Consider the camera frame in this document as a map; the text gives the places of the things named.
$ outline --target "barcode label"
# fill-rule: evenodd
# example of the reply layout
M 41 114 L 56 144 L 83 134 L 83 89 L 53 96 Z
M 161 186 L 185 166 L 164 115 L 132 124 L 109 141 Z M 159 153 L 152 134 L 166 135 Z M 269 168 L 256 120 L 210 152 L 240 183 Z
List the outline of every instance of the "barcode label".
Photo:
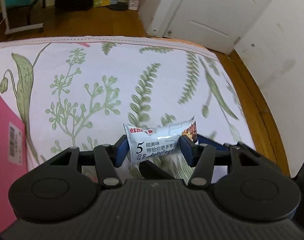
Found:
M 22 165 L 22 132 L 13 123 L 9 123 L 9 162 Z
M 15 153 L 14 153 L 14 128 L 10 126 L 10 142 L 9 142 L 9 155 L 14 157 Z

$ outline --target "bed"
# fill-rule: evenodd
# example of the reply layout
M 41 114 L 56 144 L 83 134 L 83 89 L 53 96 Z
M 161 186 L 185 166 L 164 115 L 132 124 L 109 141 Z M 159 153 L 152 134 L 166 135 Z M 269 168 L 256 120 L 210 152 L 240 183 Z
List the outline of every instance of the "bed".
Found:
M 157 127 L 195 116 L 197 132 L 254 148 L 233 84 L 207 49 L 172 40 L 53 37 L 0 43 L 0 95 L 26 125 L 28 168 L 78 146 L 114 144 L 124 123 Z M 187 181 L 182 153 L 154 157 Z M 142 178 L 126 158 L 124 181 Z M 226 169 L 217 168 L 219 177 Z M 83 173 L 96 179 L 92 167 Z

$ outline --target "white wall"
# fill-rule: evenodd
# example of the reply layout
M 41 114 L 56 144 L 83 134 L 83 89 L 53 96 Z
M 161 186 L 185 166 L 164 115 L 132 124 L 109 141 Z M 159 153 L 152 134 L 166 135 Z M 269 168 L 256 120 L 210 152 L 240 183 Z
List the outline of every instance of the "white wall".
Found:
M 304 162 L 304 0 L 273 0 L 235 49 L 268 103 L 293 177 Z

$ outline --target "plastic wrapper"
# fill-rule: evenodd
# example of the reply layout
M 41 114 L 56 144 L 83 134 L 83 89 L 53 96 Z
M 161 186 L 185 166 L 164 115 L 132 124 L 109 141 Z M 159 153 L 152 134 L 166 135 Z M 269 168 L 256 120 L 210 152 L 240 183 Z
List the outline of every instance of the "plastic wrapper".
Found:
M 156 128 L 139 128 L 124 124 L 131 153 L 132 166 L 149 157 L 161 156 L 180 151 L 178 145 L 181 135 L 197 141 L 194 117 L 186 122 Z

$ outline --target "pink box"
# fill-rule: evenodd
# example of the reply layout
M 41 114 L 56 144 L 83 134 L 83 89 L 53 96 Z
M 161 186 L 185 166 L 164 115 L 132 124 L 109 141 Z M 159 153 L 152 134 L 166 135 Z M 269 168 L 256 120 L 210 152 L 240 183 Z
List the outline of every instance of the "pink box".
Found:
M 8 192 L 27 172 L 24 124 L 0 96 L 0 233 L 17 220 Z

